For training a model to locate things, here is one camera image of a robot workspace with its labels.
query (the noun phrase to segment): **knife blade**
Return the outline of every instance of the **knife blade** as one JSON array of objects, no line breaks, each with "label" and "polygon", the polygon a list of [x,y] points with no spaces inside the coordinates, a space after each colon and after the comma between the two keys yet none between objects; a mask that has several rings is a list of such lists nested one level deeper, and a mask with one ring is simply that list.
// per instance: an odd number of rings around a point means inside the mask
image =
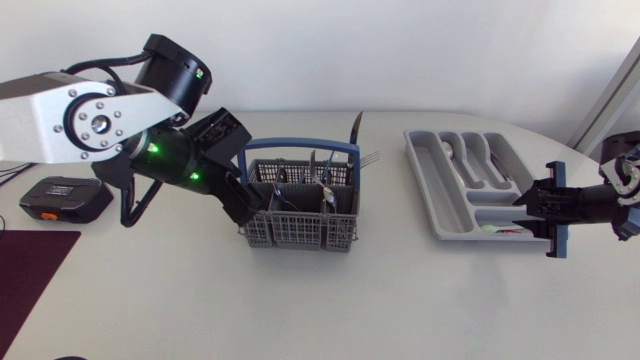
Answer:
[{"label": "knife blade", "polygon": [[[349,144],[355,145],[358,142],[358,131],[360,131],[360,121],[362,121],[362,111],[356,116],[356,120],[351,127],[351,136],[349,137]],[[351,171],[353,169],[353,154],[349,154],[347,158],[347,171],[344,177],[344,184],[349,185],[351,181]]]}]

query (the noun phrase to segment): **gray plastic basket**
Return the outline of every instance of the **gray plastic basket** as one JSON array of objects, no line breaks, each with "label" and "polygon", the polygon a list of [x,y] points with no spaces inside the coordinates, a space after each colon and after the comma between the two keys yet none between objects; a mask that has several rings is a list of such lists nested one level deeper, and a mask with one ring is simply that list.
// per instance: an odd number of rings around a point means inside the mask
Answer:
[{"label": "gray plastic basket", "polygon": [[[360,186],[360,150],[357,145],[301,138],[269,138],[251,141],[248,149],[265,147],[307,147],[353,154],[354,164],[316,162],[319,178],[333,191],[337,209],[324,202],[322,187],[311,180],[309,161],[257,159],[246,167],[244,151],[238,154],[243,171],[242,182],[253,184],[265,199],[265,207],[241,227],[251,247],[276,246],[285,249],[348,252],[357,240]],[[287,182],[277,182],[278,173],[285,173]]]}]

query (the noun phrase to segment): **gray cutlery organizer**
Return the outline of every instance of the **gray cutlery organizer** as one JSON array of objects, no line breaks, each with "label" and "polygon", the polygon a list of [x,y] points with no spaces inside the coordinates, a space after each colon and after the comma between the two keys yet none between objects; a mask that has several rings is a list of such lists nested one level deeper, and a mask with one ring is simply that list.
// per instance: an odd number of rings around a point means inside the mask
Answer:
[{"label": "gray cutlery organizer", "polygon": [[525,207],[512,205],[534,178],[505,136],[446,130],[407,130],[404,136],[438,239],[538,240],[527,230],[488,233],[481,228],[533,219]]}]

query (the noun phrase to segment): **battery pack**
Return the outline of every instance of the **battery pack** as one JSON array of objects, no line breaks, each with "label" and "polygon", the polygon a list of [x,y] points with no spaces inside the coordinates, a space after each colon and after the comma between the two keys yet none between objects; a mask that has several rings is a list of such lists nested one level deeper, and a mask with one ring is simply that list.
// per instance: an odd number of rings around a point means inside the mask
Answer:
[{"label": "battery pack", "polygon": [[86,224],[97,219],[111,200],[113,195],[101,180],[50,176],[20,199],[20,207],[34,219]]}]

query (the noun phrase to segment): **white wall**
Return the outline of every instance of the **white wall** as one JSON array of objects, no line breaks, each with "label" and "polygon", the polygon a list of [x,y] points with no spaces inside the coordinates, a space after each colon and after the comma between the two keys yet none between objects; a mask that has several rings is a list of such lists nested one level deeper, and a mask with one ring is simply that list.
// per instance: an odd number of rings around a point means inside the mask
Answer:
[{"label": "white wall", "polygon": [[214,71],[199,110],[444,110],[564,142],[639,13],[638,0],[5,0],[0,81],[132,55],[155,32]]}]

